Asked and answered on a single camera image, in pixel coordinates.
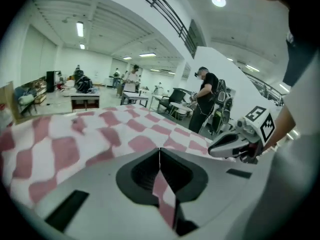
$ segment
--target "white table surface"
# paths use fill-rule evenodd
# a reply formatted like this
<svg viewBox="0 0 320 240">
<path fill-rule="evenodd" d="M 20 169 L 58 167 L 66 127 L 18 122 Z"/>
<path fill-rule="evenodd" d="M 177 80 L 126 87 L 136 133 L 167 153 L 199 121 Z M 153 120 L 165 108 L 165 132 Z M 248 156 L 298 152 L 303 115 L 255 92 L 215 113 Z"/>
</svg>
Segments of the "white table surface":
<svg viewBox="0 0 320 240">
<path fill-rule="evenodd" d="M 139 93 L 136 93 L 136 92 L 124 91 L 123 94 L 126 95 L 128 98 L 141 98 L 141 100 L 149 99 L 147 96 L 144 96 L 144 95 L 139 96 Z"/>
<path fill-rule="evenodd" d="M 170 102 L 170 105 L 180 109 L 180 110 L 185 110 L 187 112 L 193 111 L 191 108 L 183 106 L 182 104 L 176 103 L 176 102 Z"/>
<path fill-rule="evenodd" d="M 169 99 L 168 96 L 161 96 L 161 95 L 155 95 L 155 94 L 153 94 L 152 97 L 154 97 L 156 99 L 159 99 L 159 100 L 162 100 L 163 98 L 168 98 Z"/>
<path fill-rule="evenodd" d="M 64 97 L 70 97 L 70 96 L 78 96 L 78 97 L 100 96 L 100 93 L 77 93 L 77 92 L 73 92 L 73 91 L 64 91 L 62 93 L 62 96 L 64 96 Z"/>
</svg>

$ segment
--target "red and white checkered cloth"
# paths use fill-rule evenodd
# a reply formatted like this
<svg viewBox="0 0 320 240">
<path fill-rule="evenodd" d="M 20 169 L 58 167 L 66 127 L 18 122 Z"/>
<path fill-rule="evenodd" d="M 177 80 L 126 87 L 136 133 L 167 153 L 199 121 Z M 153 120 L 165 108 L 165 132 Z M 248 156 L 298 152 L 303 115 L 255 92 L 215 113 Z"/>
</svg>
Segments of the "red and white checkered cloth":
<svg viewBox="0 0 320 240">
<path fill-rule="evenodd" d="M 140 105 L 44 116 L 0 137 L 0 172 L 10 196 L 32 208 L 86 166 L 165 147 L 212 159 L 209 139 Z"/>
</svg>

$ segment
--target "black bag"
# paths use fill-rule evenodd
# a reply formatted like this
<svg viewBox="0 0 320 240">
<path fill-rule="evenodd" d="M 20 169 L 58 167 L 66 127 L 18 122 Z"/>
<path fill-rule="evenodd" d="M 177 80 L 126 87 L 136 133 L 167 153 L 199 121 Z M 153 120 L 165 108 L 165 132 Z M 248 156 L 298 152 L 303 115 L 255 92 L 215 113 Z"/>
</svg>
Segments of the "black bag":
<svg viewBox="0 0 320 240">
<path fill-rule="evenodd" d="M 87 94 L 93 87 L 92 81 L 89 77 L 83 75 L 75 84 L 76 92 Z"/>
</svg>

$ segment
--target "white table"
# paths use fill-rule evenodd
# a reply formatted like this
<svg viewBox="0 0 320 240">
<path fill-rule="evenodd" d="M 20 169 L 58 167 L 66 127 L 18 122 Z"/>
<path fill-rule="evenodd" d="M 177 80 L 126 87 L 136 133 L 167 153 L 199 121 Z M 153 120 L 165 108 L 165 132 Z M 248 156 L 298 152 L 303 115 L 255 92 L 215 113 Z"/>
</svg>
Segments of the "white table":
<svg viewBox="0 0 320 240">
<path fill-rule="evenodd" d="M 173 117 L 172 116 L 172 113 L 174 112 L 174 109 L 176 108 L 177 109 L 177 112 L 178 110 L 183 110 L 185 112 L 192 112 L 193 110 L 189 107 L 186 107 L 186 106 L 183 106 L 182 104 L 179 104 L 179 103 L 176 103 L 176 102 L 170 102 L 170 105 L 172 106 L 171 108 L 171 111 L 169 113 L 169 115 L 172 117 L 172 118 L 175 118 L 177 120 L 177 113 L 176 113 L 176 117 Z"/>
<path fill-rule="evenodd" d="M 156 111 L 156 112 L 158 113 L 158 112 L 159 112 L 159 111 L 158 111 L 158 110 L 159 110 L 159 105 L 157 106 L 156 109 L 154 109 L 154 108 L 151 107 L 151 106 L 152 106 L 152 101 L 154 100 L 154 98 L 155 98 L 158 102 L 160 102 L 160 101 L 163 99 L 163 96 L 153 94 L 153 95 L 152 95 L 152 98 L 151 98 L 149 111 L 150 111 L 150 110 L 153 110 L 153 111 Z"/>
<path fill-rule="evenodd" d="M 142 105 L 145 108 L 147 107 L 148 100 L 149 100 L 149 98 L 145 95 L 140 95 L 139 93 L 129 92 L 129 91 L 123 92 L 120 105 L 124 104 L 125 99 L 128 99 L 128 101 L 140 101 L 139 103 L 140 105 L 142 105 L 141 101 L 145 101 L 145 105 Z"/>
</svg>

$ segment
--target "black slot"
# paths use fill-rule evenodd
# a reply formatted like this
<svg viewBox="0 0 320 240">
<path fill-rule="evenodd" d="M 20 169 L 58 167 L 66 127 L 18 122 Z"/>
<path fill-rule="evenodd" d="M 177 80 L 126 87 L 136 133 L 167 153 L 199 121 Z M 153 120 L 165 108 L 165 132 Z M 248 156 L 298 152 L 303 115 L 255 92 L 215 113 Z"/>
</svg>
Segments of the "black slot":
<svg viewBox="0 0 320 240">
<path fill-rule="evenodd" d="M 192 170 L 169 155 L 162 153 L 160 162 L 161 172 L 174 193 L 177 193 L 193 179 Z"/>
<path fill-rule="evenodd" d="M 137 164 L 131 171 L 133 181 L 141 188 L 152 193 L 159 173 L 159 152 Z"/>
<path fill-rule="evenodd" d="M 88 193 L 73 191 L 49 216 L 45 222 L 56 230 L 63 232 L 82 204 L 85 202 Z"/>
<path fill-rule="evenodd" d="M 237 169 L 229 169 L 226 171 L 227 174 L 235 175 L 241 178 L 250 179 L 252 173 L 243 171 L 243 170 L 237 170 Z"/>
</svg>

